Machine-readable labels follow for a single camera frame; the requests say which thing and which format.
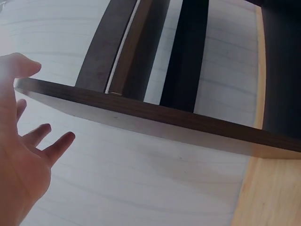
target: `white wood grain surface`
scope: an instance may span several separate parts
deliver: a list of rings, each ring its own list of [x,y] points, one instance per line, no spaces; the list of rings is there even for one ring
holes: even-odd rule
[[[35,79],[74,86],[110,0],[11,0],[0,13],[0,55],[43,64]]]
[[[50,122],[46,147],[69,130],[72,147],[22,226],[228,226],[248,157],[151,137],[28,100],[18,129]]]

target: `wooden slat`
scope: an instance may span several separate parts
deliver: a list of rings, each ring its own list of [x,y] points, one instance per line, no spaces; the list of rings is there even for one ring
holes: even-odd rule
[[[209,0],[184,0],[160,105],[193,112],[206,37]]]
[[[92,39],[76,87],[104,92],[137,0],[111,0]]]
[[[109,93],[143,101],[170,0],[141,0]]]

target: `dark brown wood panel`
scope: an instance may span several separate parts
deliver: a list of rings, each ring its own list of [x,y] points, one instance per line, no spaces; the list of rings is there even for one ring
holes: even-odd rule
[[[184,0],[160,105],[193,112],[206,38],[209,0]]]
[[[266,97],[263,129],[301,139],[301,2],[265,0]]]
[[[119,57],[109,93],[144,99],[170,0],[142,0]]]
[[[104,92],[137,0],[111,0],[92,39],[76,87]]]
[[[168,107],[152,105],[128,98],[35,79],[21,79],[18,82],[17,87],[27,91],[33,91],[60,99],[198,130],[209,134],[301,152],[301,140],[274,135],[264,130],[254,129]],[[258,156],[264,151],[265,149],[257,150]]]

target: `finger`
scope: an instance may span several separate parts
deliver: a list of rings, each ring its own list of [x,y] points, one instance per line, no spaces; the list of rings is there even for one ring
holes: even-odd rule
[[[41,69],[41,65],[22,54],[0,56],[0,126],[16,126],[16,98],[13,87],[15,78],[29,77]]]
[[[17,121],[20,120],[20,117],[22,116],[23,112],[25,111],[26,106],[27,106],[26,100],[24,100],[24,99],[18,100],[17,112],[16,112]]]
[[[44,150],[50,167],[52,167],[56,163],[56,161],[64,154],[64,152],[70,147],[74,139],[74,133],[68,132],[61,138],[59,138],[53,145]]]
[[[43,124],[29,132],[22,137],[22,141],[25,144],[38,146],[39,143],[51,132],[51,126],[49,124]]]

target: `dark wooden shelf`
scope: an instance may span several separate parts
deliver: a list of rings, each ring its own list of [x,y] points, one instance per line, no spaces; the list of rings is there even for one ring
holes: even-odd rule
[[[125,9],[126,13],[123,14],[122,20],[128,23],[135,0],[127,1],[130,7]],[[298,16],[286,16],[287,9],[281,13],[281,10],[274,4],[269,8],[269,2],[271,1],[265,0],[262,5],[267,66],[264,130],[192,113],[204,48],[208,0],[184,0],[183,2],[161,99],[161,104],[164,106],[103,92],[109,72],[113,67],[112,59],[116,57],[122,40],[121,34],[124,33],[127,23],[118,26],[118,31],[113,32],[116,39],[111,48],[106,49],[109,57],[104,71],[100,64],[104,55],[99,52],[103,51],[101,46],[107,44],[107,40],[103,37],[107,34],[96,31],[80,72],[79,81],[87,79],[86,83],[77,82],[75,87],[70,87],[36,79],[21,79],[17,88],[29,95],[34,92],[35,95],[41,96],[41,99],[45,99],[44,95],[46,95],[64,100],[64,107],[70,107],[68,113],[72,115],[76,115],[76,112],[72,111],[79,108],[84,108],[87,112],[92,109],[94,115],[99,114],[100,119],[103,118],[104,109],[121,113],[124,118],[122,123],[127,124],[136,132],[147,130],[147,134],[152,136],[169,139],[175,137],[181,142],[255,157],[301,159],[301,102],[299,101],[301,96],[299,88],[301,84],[299,76],[301,24],[296,20]],[[119,77],[119,79],[125,78],[120,86],[121,94],[136,99],[144,97],[159,36],[154,35],[155,42],[149,49],[145,49],[143,46],[150,43],[145,35],[151,31],[161,32],[168,1],[142,0],[140,4],[137,15],[140,15],[140,18],[143,16],[143,26],[139,23],[134,24],[135,27],[133,26],[129,33],[133,42],[128,42],[123,58],[119,62],[120,67],[124,66],[119,69],[119,75],[125,75],[125,77]],[[158,12],[155,12],[155,6],[161,7]],[[157,21],[157,26],[151,28],[148,20]],[[112,26],[110,20],[102,19],[101,23],[104,22],[107,26]],[[126,53],[132,49],[135,51],[129,60],[126,58]],[[145,68],[139,67],[138,59],[142,59]],[[138,91],[126,91],[134,87],[138,87]]]

